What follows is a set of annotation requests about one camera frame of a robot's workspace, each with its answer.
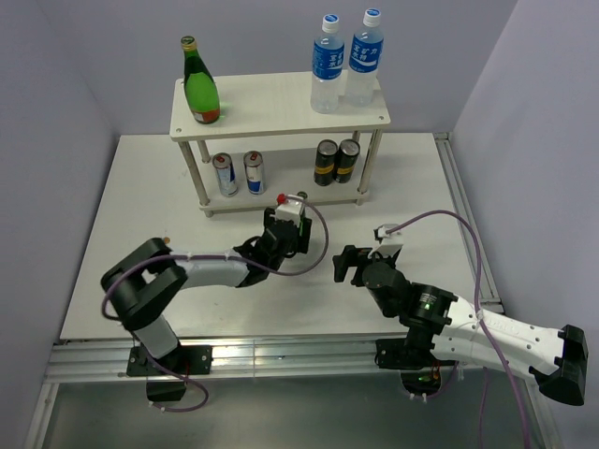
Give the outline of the green glass bottle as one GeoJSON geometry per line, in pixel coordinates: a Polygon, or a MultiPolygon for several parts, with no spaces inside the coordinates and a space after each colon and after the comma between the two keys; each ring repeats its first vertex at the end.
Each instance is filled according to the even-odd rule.
{"type": "Polygon", "coordinates": [[[294,212],[299,220],[297,227],[297,242],[293,254],[307,254],[311,236],[312,220],[306,217],[305,205],[298,200],[293,202],[294,212]]]}
{"type": "Polygon", "coordinates": [[[202,124],[214,123],[220,117],[220,99],[213,77],[197,51],[193,36],[183,36],[183,90],[194,119],[202,124]]]}

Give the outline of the blue silver energy can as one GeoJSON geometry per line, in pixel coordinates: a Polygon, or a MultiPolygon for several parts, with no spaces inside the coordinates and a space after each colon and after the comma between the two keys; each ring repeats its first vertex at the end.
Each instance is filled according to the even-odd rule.
{"type": "Polygon", "coordinates": [[[238,193],[238,185],[231,156],[219,152],[212,158],[219,191],[223,196],[231,197],[238,193]]]}
{"type": "Polygon", "coordinates": [[[257,151],[247,152],[243,156],[243,164],[249,192],[252,195],[262,195],[266,190],[262,154],[257,151]]]}

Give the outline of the green glass bottle front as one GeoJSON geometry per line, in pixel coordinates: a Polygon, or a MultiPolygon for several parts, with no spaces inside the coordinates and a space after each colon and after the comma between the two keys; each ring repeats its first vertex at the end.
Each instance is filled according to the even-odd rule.
{"type": "Polygon", "coordinates": [[[183,90],[194,119],[202,124],[214,123],[220,117],[220,99],[213,77],[197,51],[193,36],[183,36],[183,90]]]}

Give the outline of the blue label water bottle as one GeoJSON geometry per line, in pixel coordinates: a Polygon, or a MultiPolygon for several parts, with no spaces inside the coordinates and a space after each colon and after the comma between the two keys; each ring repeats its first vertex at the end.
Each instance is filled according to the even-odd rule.
{"type": "Polygon", "coordinates": [[[332,113],[339,106],[344,63],[344,41],[339,37],[339,30],[339,16],[327,14],[314,40],[310,104],[321,114],[332,113]]]}
{"type": "Polygon", "coordinates": [[[382,13],[378,8],[365,10],[362,25],[354,33],[348,57],[345,100],[355,107],[366,107],[373,99],[374,83],[384,45],[380,29],[382,13]]]}

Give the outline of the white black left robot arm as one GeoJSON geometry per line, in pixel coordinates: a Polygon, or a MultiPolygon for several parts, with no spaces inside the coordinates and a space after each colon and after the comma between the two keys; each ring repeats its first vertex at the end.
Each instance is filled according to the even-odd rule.
{"type": "Polygon", "coordinates": [[[149,353],[149,363],[171,373],[183,361],[181,344],[163,312],[183,289],[244,288],[265,281],[287,258],[308,253],[312,220],[305,208],[264,211],[264,231],[226,253],[175,254],[159,238],[146,240],[107,271],[100,284],[116,319],[149,353]]]}

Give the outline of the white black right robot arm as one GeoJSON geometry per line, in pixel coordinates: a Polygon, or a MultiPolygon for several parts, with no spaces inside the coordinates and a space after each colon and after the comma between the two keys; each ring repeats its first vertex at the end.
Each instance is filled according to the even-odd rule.
{"type": "Polygon", "coordinates": [[[589,350],[584,331],[535,326],[493,311],[476,311],[472,303],[444,289],[409,282],[397,270],[395,255],[347,245],[332,258],[335,282],[364,287],[386,318],[406,327],[400,338],[376,342],[375,364],[381,369],[416,370],[453,362],[512,374],[538,385],[557,402],[581,406],[589,350]]]}

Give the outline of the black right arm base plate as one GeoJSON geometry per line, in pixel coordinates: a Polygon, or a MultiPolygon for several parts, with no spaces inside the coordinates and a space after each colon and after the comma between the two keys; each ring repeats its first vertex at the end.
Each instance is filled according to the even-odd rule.
{"type": "Polygon", "coordinates": [[[455,364],[453,359],[438,359],[431,350],[409,345],[407,338],[378,339],[375,348],[374,363],[379,369],[420,370],[455,364]]]}

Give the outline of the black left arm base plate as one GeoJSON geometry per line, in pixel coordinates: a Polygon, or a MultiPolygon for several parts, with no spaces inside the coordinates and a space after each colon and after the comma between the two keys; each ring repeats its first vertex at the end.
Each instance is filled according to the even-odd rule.
{"type": "MultiPolygon", "coordinates": [[[[162,367],[179,375],[208,375],[212,366],[210,345],[180,345],[173,352],[156,360],[162,367]]],[[[129,354],[126,375],[149,377],[165,375],[148,358],[143,346],[135,346],[129,354]]]]}

